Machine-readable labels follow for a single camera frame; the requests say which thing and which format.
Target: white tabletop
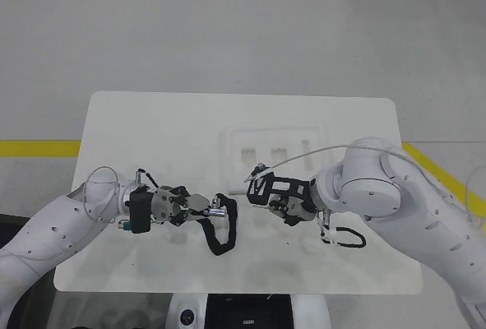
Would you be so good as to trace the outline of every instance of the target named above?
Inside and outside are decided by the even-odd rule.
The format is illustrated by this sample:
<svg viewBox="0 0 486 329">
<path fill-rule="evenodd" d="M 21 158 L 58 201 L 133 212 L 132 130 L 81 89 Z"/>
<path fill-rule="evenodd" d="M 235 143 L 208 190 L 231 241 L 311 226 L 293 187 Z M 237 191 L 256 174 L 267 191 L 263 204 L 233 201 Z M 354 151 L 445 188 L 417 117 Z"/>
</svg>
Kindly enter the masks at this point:
<svg viewBox="0 0 486 329">
<path fill-rule="evenodd" d="M 271 164 L 277 156 L 306 149 L 307 142 L 313 150 L 366 136 L 400 144 L 392 101 L 101 91 L 91 97 L 72 186 L 101 165 L 132 178 L 141 167 L 160 184 L 184 185 L 211 198 L 238 188 L 232 178 L 245 169 L 240 148 L 251 146 L 257 161 Z M 263 153 L 270 147 L 280 154 Z M 308 179 L 343 153 L 299 160 L 277 174 Z M 252 208 L 245 196 L 234 198 L 237 245 L 223 256 L 211 253 L 198 223 L 153 225 L 146 234 L 121 231 L 115 224 L 58 266 L 54 284 L 64 291 L 245 294 L 416 294 L 422 288 L 419 264 L 356 215 L 335 214 L 332 223 L 362 233 L 367 247 L 339 248 L 321 242 L 315 221 L 292 228 Z M 227 223 L 215 219 L 214 224 L 218 237 L 225 238 Z"/>
</svg>

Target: wire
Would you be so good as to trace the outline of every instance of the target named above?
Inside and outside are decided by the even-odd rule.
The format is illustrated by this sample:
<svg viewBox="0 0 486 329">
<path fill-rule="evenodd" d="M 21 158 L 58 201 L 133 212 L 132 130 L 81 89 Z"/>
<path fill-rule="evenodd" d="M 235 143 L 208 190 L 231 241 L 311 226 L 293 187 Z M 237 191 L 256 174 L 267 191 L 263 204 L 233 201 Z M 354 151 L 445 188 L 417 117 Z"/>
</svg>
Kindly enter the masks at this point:
<svg viewBox="0 0 486 329">
<path fill-rule="evenodd" d="M 247 183 L 247 182 L 249 182 L 249 181 L 251 181 L 253 179 L 261 178 L 261 177 L 265 176 L 266 174 L 272 172 L 273 169 L 275 169 L 275 168 L 277 168 L 277 167 L 279 167 L 281 165 L 284 165 L 286 163 L 289 163 L 290 161 L 294 161 L 294 160 L 297 160 L 297 159 L 300 159 L 300 158 L 303 158 L 305 156 L 312 155 L 312 154 L 315 154 L 315 153 L 319 153 L 319 152 L 323 152 L 323 151 L 328 151 L 328 150 L 334 150 L 334 149 L 340 149 L 340 148 L 350 148 L 350 149 L 380 151 L 380 152 L 383 152 L 383 153 L 387 153 L 389 155 L 393 155 L 393 156 L 395 156 L 398 159 L 401 159 L 403 161 L 406 161 L 406 162 L 412 164 L 423 175 L 423 177 L 425 178 L 425 180 L 438 192 L 438 194 L 441 197 L 443 197 L 443 198 L 447 198 L 448 197 L 448 195 L 429 177 L 430 173 L 427 172 L 425 169 L 423 169 L 413 159 L 408 158 L 408 157 L 406 157 L 406 156 L 404 156 L 404 155 L 402 155 L 400 153 L 396 153 L 394 151 L 389 151 L 389 150 L 382 149 L 382 148 L 378 148 L 378 147 L 356 146 L 356 145 L 347 145 L 347 144 L 335 145 L 335 146 L 327 146 L 327 147 L 323 147 L 321 149 L 317 149 L 317 150 L 314 150 L 314 151 L 309 151 L 309 152 L 303 153 L 301 155 L 296 155 L 296 156 L 294 156 L 292 158 L 289 158 L 287 160 L 281 161 L 278 164 L 274 164 L 270 168 L 265 169 L 265 170 L 261 171 L 258 174 L 255 174 L 253 176 L 252 175 L 248 176 L 248 178 L 246 178 L 244 180 L 244 182 Z M 467 180 L 465 182 L 465 208 L 464 207 L 461 207 L 461 206 L 458 206 L 458 205 L 456 205 L 456 204 L 453 203 L 453 206 L 456 209 L 458 209 L 459 211 L 465 213 L 470 218 L 470 221 L 474 222 L 474 219 L 478 219 L 480 221 L 478 227 L 481 227 L 482 224 L 483 224 L 483 222 L 486 221 L 486 215 L 485 216 L 478 216 L 473 211 L 470 210 L 470 207 L 469 207 L 469 194 L 470 194 L 470 180 L 474 176 L 474 174 L 477 171 L 481 170 L 481 169 L 486 169 L 486 165 L 481 165 L 479 167 L 474 168 L 470 172 L 470 175 L 469 175 L 469 177 L 467 178 Z"/>
<path fill-rule="evenodd" d="M 323 151 L 328 151 L 328 150 L 334 150 L 334 149 L 342 149 L 342 148 L 348 148 L 348 149 L 360 149 L 360 150 L 370 150 L 370 151 L 380 151 L 380 152 L 383 152 L 383 153 L 387 153 L 389 155 L 393 155 L 395 156 L 396 158 L 398 159 L 401 159 L 403 161 L 406 161 L 410 164 L 412 164 L 422 175 L 423 177 L 425 178 L 425 180 L 428 181 L 428 183 L 434 188 L 437 190 L 437 192 L 440 193 L 440 195 L 442 196 L 446 196 L 445 195 L 445 192 L 443 190 L 441 190 L 437 184 L 435 184 L 430 177 L 428 177 L 428 173 L 425 171 L 425 169 L 423 169 L 419 164 L 417 164 L 414 160 L 404 156 L 404 155 L 401 155 L 400 153 L 396 153 L 394 151 L 389 151 L 389 150 L 386 150 L 386 149 L 382 149 L 382 148 L 379 148 L 379 147 L 371 147 L 371 146 L 356 146 L 356 145 L 350 145 L 350 144 L 343 144 L 343 145 L 334 145 L 334 146 L 327 146 L 327 147 L 323 147 L 321 149 L 317 149 L 317 150 L 314 150 L 314 151 L 309 151 L 309 152 L 306 152 L 306 153 L 303 153 L 301 155 L 296 155 L 292 158 L 289 158 L 287 160 L 284 160 L 284 161 L 281 161 L 280 163 L 278 164 L 274 164 L 272 165 L 270 168 L 266 169 L 266 170 L 263 170 L 261 171 L 260 173 L 254 175 L 254 176 L 249 176 L 248 178 L 246 178 L 244 180 L 245 183 L 253 180 L 253 179 L 258 179 L 258 178 L 261 178 L 262 176 L 270 173 L 273 171 L 273 169 L 279 167 L 280 165 L 284 165 L 286 163 L 289 163 L 290 161 L 294 161 L 294 160 L 297 160 L 299 158 L 303 158 L 305 156 L 308 156 L 308 155 L 312 155 L 312 154 L 315 154 L 315 153 L 319 153 L 319 152 L 323 152 Z"/>
<path fill-rule="evenodd" d="M 143 173 L 150 180 L 150 182 L 153 184 L 153 186 L 155 186 L 155 188 L 159 188 L 159 184 L 157 184 L 157 182 L 153 179 L 153 177 L 151 177 L 150 173 L 148 173 L 147 171 L 145 171 L 142 168 L 139 168 L 138 171 Z"/>
<path fill-rule="evenodd" d="M 486 165 L 480 165 L 480 166 L 478 166 L 478 167 L 476 167 L 476 168 L 474 168 L 473 170 L 470 171 L 470 174 L 467 177 L 467 180 L 465 181 L 465 195 L 464 195 L 464 197 L 465 197 L 465 213 L 468 214 L 468 216 L 471 218 L 471 221 L 474 221 L 475 219 L 478 220 L 478 222 L 479 222 L 478 228 L 482 227 L 482 225 L 486 221 L 486 215 L 478 216 L 473 211 L 470 210 L 470 184 L 471 184 L 471 179 L 481 169 L 486 169 Z"/>
<path fill-rule="evenodd" d="M 86 181 L 84 182 L 83 184 L 83 188 L 82 188 L 82 192 L 83 192 L 83 197 L 82 197 L 82 205 L 84 206 L 84 211 L 86 211 L 86 215 L 91 218 L 93 221 L 99 221 L 98 218 L 100 217 L 100 214 L 102 214 L 105 209 L 109 206 L 109 204 L 111 204 L 111 201 L 113 200 L 113 198 L 111 197 L 108 202 L 105 204 L 104 208 L 102 209 L 102 211 L 95 217 L 93 217 L 91 214 L 90 214 L 90 211 L 87 210 L 87 184 L 89 182 L 89 180 L 91 179 L 91 177 L 99 170 L 101 169 L 109 169 L 111 171 L 113 171 L 113 174 L 114 174 L 114 177 L 115 177 L 115 188 L 114 188 L 114 193 L 116 194 L 118 192 L 118 190 L 120 189 L 120 182 L 118 181 L 118 174 L 116 172 L 115 169 L 107 166 L 107 165 L 102 165 L 100 167 L 98 167 L 97 169 L 93 170 L 93 172 L 91 174 L 89 174 L 89 176 L 87 177 Z"/>
<path fill-rule="evenodd" d="M 89 229 L 74 243 L 70 243 L 71 246 L 74 246 L 74 245 L 77 245 L 79 244 L 80 241 L 82 241 L 82 239 L 84 239 L 88 233 L 91 231 L 91 229 L 93 228 L 93 226 L 95 226 L 95 224 L 99 223 L 100 221 L 98 220 L 98 218 L 100 217 L 100 214 L 102 214 L 102 212 L 105 211 L 105 209 L 111 204 L 111 202 L 113 201 L 113 197 L 111 197 L 108 202 L 105 204 L 104 208 L 102 209 L 102 211 L 99 213 L 98 216 L 96 216 L 97 218 L 94 218 L 90 215 L 90 212 L 89 210 L 87 209 L 87 205 L 86 205 L 86 190 L 87 190 L 87 184 L 90 180 L 90 178 L 98 171 L 98 170 L 101 170 L 101 169 L 109 169 L 111 171 L 113 171 L 114 173 L 114 176 L 116 178 L 115 180 L 115 190 L 113 192 L 113 194 L 116 194 L 117 191 L 120 189 L 120 182 L 118 180 L 118 174 L 116 172 L 115 169 L 107 166 L 107 165 L 103 165 L 101 167 L 98 167 L 97 169 L 93 170 L 93 172 L 87 177 L 87 179 L 85 180 L 85 182 L 83 183 L 83 200 L 82 200 L 82 203 L 83 203 L 83 206 L 84 206 L 84 210 L 86 211 L 86 214 L 89 216 L 89 218 L 92 219 L 93 221 L 93 224 L 91 224 L 91 226 L 89 227 Z M 49 261 L 51 259 L 54 259 L 58 256 L 61 256 L 63 255 L 64 253 L 66 253 L 67 251 L 71 250 L 71 247 L 67 248 L 67 249 L 64 249 L 62 250 L 60 253 L 55 253 L 54 255 L 51 255 L 51 256 L 47 256 L 47 257 L 44 257 L 44 258 L 36 258 L 36 257 L 29 257 L 29 256 L 26 256 L 26 255 L 19 255 L 19 254 L 15 254 L 15 253 L 11 253 L 9 251 L 8 254 L 4 254 L 4 255 L 0 255 L 0 258 L 3 258 L 3 257 L 10 257 L 10 256 L 13 256 L 13 257 L 17 257 L 17 258 L 20 258 L 20 259 L 27 259 L 27 260 L 30 260 L 30 261 L 36 261 L 36 262 L 43 262 L 43 261 Z"/>
</svg>

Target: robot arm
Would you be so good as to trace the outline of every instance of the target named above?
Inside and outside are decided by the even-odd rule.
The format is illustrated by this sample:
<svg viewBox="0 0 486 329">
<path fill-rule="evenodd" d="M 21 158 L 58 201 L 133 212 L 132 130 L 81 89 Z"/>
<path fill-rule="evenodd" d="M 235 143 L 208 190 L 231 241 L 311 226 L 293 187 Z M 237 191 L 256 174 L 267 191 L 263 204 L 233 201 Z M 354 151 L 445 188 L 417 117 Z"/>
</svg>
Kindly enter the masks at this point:
<svg viewBox="0 0 486 329">
<path fill-rule="evenodd" d="M 122 228 L 144 233 L 150 230 L 151 215 L 157 222 L 180 226 L 208 216 L 224 217 L 225 212 L 217 198 L 211 205 L 185 187 L 151 191 L 141 182 L 141 171 L 135 180 L 126 180 L 112 169 L 96 170 L 76 191 L 36 213 L 0 249 L 0 329 L 6 327 L 19 298 L 41 276 L 80 252 L 115 217 L 129 215 Z"/>
<path fill-rule="evenodd" d="M 298 222 L 312 220 L 321 211 L 327 225 L 333 212 L 360 215 L 393 248 L 443 277 L 468 322 L 486 328 L 486 243 L 480 230 L 454 197 L 402 149 L 373 137 L 351 146 L 358 148 L 347 149 L 339 164 L 323 169 L 309 182 L 297 181 L 308 191 L 297 189 L 296 195 L 283 191 L 273 196 L 269 209 L 285 222 L 291 216 Z M 265 199 L 275 194 L 275 181 L 273 173 L 253 179 L 248 200 L 265 205 Z M 292 207 L 296 202 L 304 206 Z"/>
</svg>

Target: floor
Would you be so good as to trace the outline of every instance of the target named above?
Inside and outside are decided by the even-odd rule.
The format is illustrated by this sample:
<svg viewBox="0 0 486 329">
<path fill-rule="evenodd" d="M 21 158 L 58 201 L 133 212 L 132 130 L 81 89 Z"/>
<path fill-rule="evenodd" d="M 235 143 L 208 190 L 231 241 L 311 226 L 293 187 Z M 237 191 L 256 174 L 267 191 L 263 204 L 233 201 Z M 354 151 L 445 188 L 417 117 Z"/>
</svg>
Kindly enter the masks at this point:
<svg viewBox="0 0 486 329">
<path fill-rule="evenodd" d="M 0 0 L 0 139 L 80 139 L 98 90 L 387 97 L 402 140 L 465 179 L 486 164 L 486 1 Z M 75 166 L 0 158 L 0 212 L 33 215 Z M 329 296 L 333 326 L 467 327 L 423 272 L 415 296 Z M 50 326 L 160 327 L 168 302 L 59 294 Z"/>
</svg>

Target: yellow stripe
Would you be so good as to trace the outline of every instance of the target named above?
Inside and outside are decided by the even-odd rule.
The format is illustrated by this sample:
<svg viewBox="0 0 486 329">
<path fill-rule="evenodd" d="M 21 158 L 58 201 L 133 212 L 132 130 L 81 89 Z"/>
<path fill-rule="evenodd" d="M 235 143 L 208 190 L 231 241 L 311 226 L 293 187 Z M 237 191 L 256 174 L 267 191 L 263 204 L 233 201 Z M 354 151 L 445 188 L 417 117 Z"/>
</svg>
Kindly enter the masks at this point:
<svg viewBox="0 0 486 329">
<path fill-rule="evenodd" d="M 463 183 L 451 176 L 446 170 L 442 169 L 438 164 L 435 164 L 408 142 L 403 142 L 401 145 L 422 167 L 438 178 L 462 204 L 465 204 L 465 185 Z M 469 204 L 470 210 L 476 215 L 486 215 L 486 201 L 471 191 L 469 194 Z M 486 234 L 486 221 L 484 222 L 483 230 Z"/>
<path fill-rule="evenodd" d="M 0 141 L 0 156 L 78 156 L 81 141 Z"/>
</svg>

